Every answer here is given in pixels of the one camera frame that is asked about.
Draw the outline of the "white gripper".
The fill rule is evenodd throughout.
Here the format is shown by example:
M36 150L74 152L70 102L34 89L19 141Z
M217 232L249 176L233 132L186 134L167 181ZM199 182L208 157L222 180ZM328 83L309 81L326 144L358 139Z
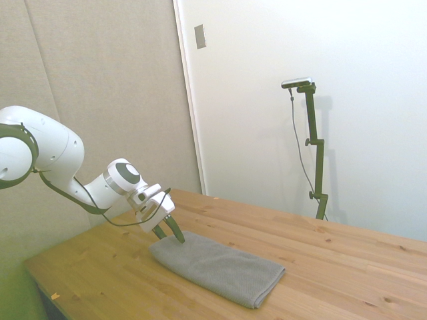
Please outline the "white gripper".
M171 197L166 193L158 193L143 204L142 209L137 212L137 221L142 221L139 226L144 232L149 233L152 230L158 239L163 239L166 234L158 224L165 218L165 223L172 230L175 238L180 243L185 243L185 237L175 219L168 215L174 209L175 205Z

